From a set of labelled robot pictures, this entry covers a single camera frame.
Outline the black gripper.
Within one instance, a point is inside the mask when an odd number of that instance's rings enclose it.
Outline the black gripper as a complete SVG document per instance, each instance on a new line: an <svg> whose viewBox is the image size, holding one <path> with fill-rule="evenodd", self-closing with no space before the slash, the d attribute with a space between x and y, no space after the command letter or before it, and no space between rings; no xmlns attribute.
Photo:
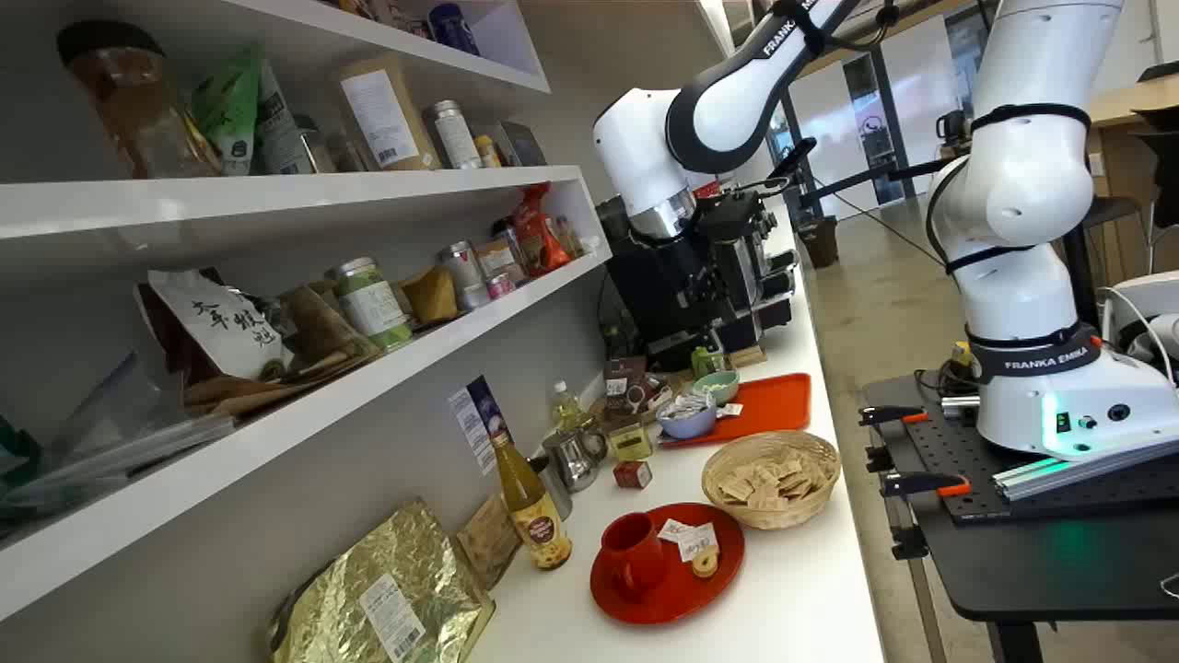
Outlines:
<svg viewBox="0 0 1179 663"><path fill-rule="evenodd" d="M777 218L756 194L703 197L678 239L643 239L619 197L602 204L599 218L634 348L654 368L689 368L692 348L710 342L747 348L791 321L795 255L766 250Z"/></svg>

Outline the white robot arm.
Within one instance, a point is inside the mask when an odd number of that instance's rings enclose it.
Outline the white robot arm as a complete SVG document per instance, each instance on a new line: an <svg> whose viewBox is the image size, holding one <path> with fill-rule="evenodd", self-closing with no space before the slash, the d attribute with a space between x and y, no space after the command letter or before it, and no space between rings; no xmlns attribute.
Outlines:
<svg viewBox="0 0 1179 663"><path fill-rule="evenodd" d="M999 0L971 151L941 170L925 213L965 307L976 433L1016 454L1092 461L1179 433L1177 380L1093 339L1055 250L1093 204L1087 104L1119 2ZM686 232L692 188L759 151L777 94L848 15L850 0L775 0L731 60L602 109L595 143L639 237Z"/></svg>

